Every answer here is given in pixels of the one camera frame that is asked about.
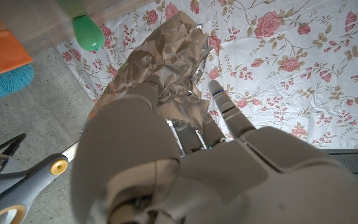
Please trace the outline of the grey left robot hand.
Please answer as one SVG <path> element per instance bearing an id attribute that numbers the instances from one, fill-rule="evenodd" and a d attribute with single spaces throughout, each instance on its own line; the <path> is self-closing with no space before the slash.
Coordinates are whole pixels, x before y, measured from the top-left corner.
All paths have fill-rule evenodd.
<path id="1" fill-rule="evenodd" d="M 155 112 L 158 88 L 123 91 L 89 121 L 71 177 L 80 223 L 358 223 L 358 178 L 323 151 L 257 129 L 218 82 L 209 85 L 233 135 L 205 124 L 208 147 L 181 128 L 180 154 Z"/>

